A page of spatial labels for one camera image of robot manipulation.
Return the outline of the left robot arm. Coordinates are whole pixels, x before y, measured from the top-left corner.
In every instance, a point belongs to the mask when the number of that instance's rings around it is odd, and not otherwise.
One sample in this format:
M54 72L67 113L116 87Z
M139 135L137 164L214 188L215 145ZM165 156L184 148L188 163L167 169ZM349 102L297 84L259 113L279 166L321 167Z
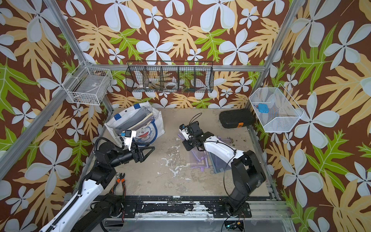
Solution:
M103 137L97 140L103 143L94 145L96 160L93 168L84 176L77 192L63 209L41 228L42 232L91 232L104 219L111 215L120 215L124 197L112 193L106 194L96 202L90 212L87 213L86 209L94 203L116 176L116 167L132 160L144 162L155 151L154 146L148 143L140 145L134 140L131 141L131 148L120 148Z

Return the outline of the purple mesh pouch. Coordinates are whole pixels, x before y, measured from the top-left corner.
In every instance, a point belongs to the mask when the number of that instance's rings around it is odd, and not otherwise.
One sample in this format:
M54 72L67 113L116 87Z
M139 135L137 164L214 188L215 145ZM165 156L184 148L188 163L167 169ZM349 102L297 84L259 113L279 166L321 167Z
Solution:
M205 169L210 168L206 151L199 151L197 148L193 148L188 153L191 169L200 169L201 172L204 172Z

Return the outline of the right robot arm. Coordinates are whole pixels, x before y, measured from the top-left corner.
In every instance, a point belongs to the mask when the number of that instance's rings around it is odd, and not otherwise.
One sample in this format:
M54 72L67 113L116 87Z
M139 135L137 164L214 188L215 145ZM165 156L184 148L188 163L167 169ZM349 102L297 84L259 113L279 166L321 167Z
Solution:
M252 150L237 150L222 142L214 134L203 132L197 121L189 125L180 125L179 131L185 138L183 145L187 151L197 148L198 151L209 152L231 168L234 189L224 202L223 209L216 208L214 214L246 215L247 198L266 181L265 172L257 155Z

